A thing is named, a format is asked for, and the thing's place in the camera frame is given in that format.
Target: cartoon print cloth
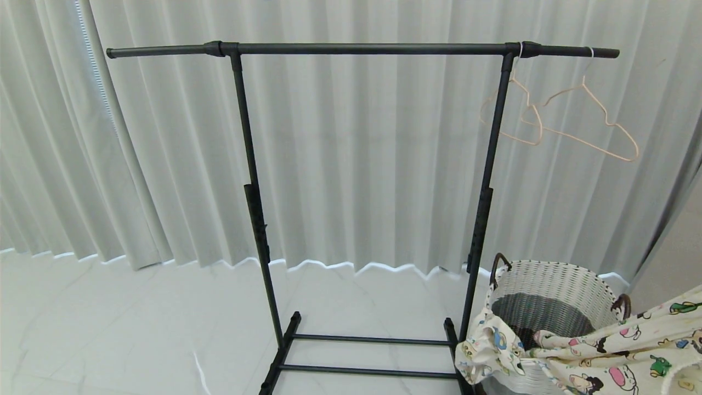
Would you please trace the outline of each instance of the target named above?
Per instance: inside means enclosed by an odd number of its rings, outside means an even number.
[[[519,337],[489,309],[456,347],[455,365],[470,384],[501,370],[523,375],[536,361],[565,394],[702,395],[702,285],[660,306],[576,338],[540,330],[541,348]]]
[[[484,308],[468,331],[471,337],[456,347],[455,365],[470,384],[477,384],[493,372],[524,375],[519,357],[524,347],[517,334],[501,318]]]
[[[534,339],[529,357],[566,394],[702,394],[702,285],[586,336]]]

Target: beige wall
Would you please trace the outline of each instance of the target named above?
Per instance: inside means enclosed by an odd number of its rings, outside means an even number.
[[[659,248],[633,283],[633,311],[641,312],[702,284],[702,175]]]

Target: vertical post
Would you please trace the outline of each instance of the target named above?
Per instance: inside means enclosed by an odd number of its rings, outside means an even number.
[[[497,91],[495,101],[495,113],[492,117],[492,127],[490,128],[490,141],[485,157],[485,170],[483,171],[482,184],[480,186],[480,197],[478,199],[477,215],[473,227],[473,237],[470,243],[470,253],[468,254],[468,289],[465,293],[465,304],[463,305],[463,319],[461,321],[461,331],[458,334],[458,341],[462,342],[468,335],[468,321],[470,320],[470,310],[473,305],[475,295],[475,284],[480,268],[480,256],[482,255],[483,243],[485,242],[485,231],[487,229],[487,219],[490,213],[490,203],[492,201],[492,188],[490,188],[490,178],[492,177],[492,167],[495,163],[495,152],[497,151],[497,139],[500,135],[500,125],[502,124],[502,114],[505,111],[505,100],[507,98],[507,87],[510,83],[512,64],[515,55],[508,52],[502,58],[502,73],[500,74],[500,86]]]
[[[256,240],[258,250],[258,261],[263,274],[263,285],[268,297],[268,307],[273,319],[273,329],[275,338],[278,341],[278,349],[283,349],[283,331],[280,328],[280,316],[278,306],[275,302],[273,292],[273,281],[270,277],[270,249],[265,233],[265,220],[263,219],[263,204],[261,202],[260,188],[258,185],[258,173],[256,172],[256,159],[253,154],[253,137],[251,136],[251,122],[249,121],[249,107],[246,104],[246,91],[244,90],[244,73],[241,66],[241,54],[238,51],[230,54],[232,59],[232,70],[234,71],[234,84],[237,88],[237,101],[239,102],[239,116],[241,117],[241,129],[244,132],[244,145],[246,146],[246,160],[249,163],[249,176],[251,184],[245,185],[246,202],[249,204],[249,215],[251,216],[251,226],[253,227],[253,237]]]

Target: rack base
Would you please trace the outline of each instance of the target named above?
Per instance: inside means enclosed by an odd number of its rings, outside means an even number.
[[[448,347],[451,351],[451,360],[455,357],[456,345],[458,338],[456,329],[453,327],[453,321],[447,318],[444,321],[444,331],[446,332],[446,340],[424,340],[424,339],[391,339],[385,337],[359,337],[359,336],[337,336],[337,335],[308,335],[297,333],[298,326],[302,321],[302,316],[299,311],[293,313],[290,318],[288,328],[283,335],[283,347],[278,348],[278,352],[270,364],[270,369],[266,375],[265,381],[261,384],[258,395],[272,395],[275,385],[278,382],[278,377],[282,371],[295,372],[311,372],[311,373],[340,373],[347,375],[373,375],[386,377],[419,377],[432,379],[447,379],[458,380],[458,387],[461,390],[461,395],[475,395],[473,388],[465,381],[463,376],[458,371],[452,373],[441,372],[420,372],[410,370],[385,370],[385,369],[362,369],[362,368],[337,368],[334,366],[313,366],[313,365],[289,365],[285,363],[285,359],[290,352],[293,340],[312,340],[312,341],[327,341],[327,342],[361,342],[361,343],[382,343],[382,344],[405,344],[416,346],[434,346]]]

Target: white marble floor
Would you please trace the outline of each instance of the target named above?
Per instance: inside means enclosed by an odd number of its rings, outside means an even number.
[[[151,266],[73,256],[1,260],[1,393],[258,394],[276,351],[258,263]],[[444,339],[460,325],[466,274],[271,265],[283,329]],[[482,276],[474,311],[485,293]],[[289,363],[451,372],[447,348],[296,341]],[[276,395],[459,394],[456,382],[282,373]]]

